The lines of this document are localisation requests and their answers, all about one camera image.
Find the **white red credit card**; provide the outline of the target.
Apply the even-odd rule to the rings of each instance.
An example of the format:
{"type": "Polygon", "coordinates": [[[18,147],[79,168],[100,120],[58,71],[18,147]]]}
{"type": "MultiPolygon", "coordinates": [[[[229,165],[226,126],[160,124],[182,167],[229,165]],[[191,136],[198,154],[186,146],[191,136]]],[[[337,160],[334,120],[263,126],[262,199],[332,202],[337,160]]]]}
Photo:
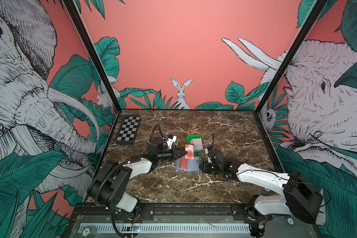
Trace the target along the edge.
{"type": "Polygon", "coordinates": [[[188,164],[187,158],[182,157],[182,158],[178,159],[178,169],[186,170],[187,164],[188,164]]]}
{"type": "Polygon", "coordinates": [[[185,145],[185,158],[192,160],[194,158],[194,146],[191,144],[186,144],[185,145]]]}

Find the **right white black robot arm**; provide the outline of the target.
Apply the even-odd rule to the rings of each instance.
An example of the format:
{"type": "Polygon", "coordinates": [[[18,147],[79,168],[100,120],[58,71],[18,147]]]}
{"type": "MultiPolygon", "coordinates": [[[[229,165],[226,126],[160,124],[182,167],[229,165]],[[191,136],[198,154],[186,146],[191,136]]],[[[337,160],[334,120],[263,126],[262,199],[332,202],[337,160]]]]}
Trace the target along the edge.
{"type": "Polygon", "coordinates": [[[225,176],[251,183],[275,192],[275,195],[258,195],[246,205],[245,214],[251,220],[261,220],[269,215],[293,215],[313,224],[316,222],[323,195],[302,173],[278,173],[253,167],[237,160],[229,160],[218,149],[205,149],[207,160],[200,169],[205,174],[225,176]]]}

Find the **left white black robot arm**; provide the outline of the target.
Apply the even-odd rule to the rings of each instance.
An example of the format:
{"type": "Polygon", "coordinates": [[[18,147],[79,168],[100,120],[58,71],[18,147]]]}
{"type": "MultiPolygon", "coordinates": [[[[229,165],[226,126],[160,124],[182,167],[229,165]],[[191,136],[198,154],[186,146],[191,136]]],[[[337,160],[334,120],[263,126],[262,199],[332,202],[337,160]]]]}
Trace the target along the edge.
{"type": "Polygon", "coordinates": [[[88,187],[87,195],[96,206],[123,210],[138,216],[141,202],[126,192],[129,181],[139,175],[154,171],[161,161],[175,161],[187,154],[169,138],[155,137],[142,156],[134,161],[107,161],[88,187]]]}

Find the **green card tray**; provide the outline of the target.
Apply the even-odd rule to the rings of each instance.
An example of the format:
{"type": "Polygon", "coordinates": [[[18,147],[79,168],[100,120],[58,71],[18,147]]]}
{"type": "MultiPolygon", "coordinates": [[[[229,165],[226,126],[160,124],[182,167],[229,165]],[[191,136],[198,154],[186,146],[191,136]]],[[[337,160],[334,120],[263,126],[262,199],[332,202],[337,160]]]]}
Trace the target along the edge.
{"type": "Polygon", "coordinates": [[[194,153],[199,153],[203,151],[203,143],[201,135],[188,135],[187,136],[187,143],[193,146],[194,153]]]}

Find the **blue card holder wallet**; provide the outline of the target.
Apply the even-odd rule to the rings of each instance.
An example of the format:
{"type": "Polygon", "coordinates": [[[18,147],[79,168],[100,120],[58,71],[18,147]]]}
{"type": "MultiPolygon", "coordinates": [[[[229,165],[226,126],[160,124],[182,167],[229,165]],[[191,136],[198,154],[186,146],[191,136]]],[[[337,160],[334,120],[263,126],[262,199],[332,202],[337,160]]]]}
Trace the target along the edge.
{"type": "Polygon", "coordinates": [[[182,169],[178,169],[178,160],[177,160],[176,164],[175,164],[175,170],[176,171],[199,173],[199,172],[201,172],[201,169],[199,168],[200,164],[201,164],[200,157],[194,156],[194,158],[192,160],[188,159],[187,169],[186,170],[182,170],[182,169]]]}

